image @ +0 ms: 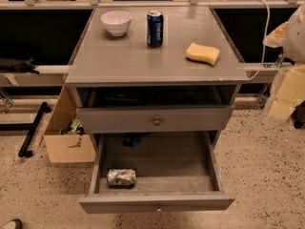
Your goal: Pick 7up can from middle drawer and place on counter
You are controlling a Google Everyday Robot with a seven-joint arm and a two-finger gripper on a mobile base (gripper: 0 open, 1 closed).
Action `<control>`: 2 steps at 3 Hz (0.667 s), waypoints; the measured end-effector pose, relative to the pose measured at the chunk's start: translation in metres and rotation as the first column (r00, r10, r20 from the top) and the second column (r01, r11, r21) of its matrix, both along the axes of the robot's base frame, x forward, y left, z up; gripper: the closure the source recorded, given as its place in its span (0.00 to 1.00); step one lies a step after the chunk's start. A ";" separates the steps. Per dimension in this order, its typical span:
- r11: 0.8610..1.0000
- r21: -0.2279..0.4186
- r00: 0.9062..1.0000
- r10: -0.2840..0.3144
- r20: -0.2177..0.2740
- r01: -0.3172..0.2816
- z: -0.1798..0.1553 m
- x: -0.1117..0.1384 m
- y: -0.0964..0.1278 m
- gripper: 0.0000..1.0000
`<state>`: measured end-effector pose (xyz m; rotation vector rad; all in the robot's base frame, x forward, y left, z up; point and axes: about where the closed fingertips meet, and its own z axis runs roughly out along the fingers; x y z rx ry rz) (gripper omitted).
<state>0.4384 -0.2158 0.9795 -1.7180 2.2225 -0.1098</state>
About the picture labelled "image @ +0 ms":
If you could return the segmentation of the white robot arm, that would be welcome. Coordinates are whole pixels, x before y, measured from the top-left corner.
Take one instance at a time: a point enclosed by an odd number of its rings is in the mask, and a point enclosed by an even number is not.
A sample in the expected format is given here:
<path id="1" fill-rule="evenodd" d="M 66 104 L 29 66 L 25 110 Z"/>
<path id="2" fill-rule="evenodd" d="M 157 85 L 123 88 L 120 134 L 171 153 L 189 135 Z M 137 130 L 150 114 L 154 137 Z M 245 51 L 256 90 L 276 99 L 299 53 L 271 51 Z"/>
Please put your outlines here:
<path id="1" fill-rule="evenodd" d="M 287 22 L 275 28 L 263 40 L 270 48 L 281 47 L 283 55 L 295 63 L 305 62 L 305 4 L 291 15 Z"/>

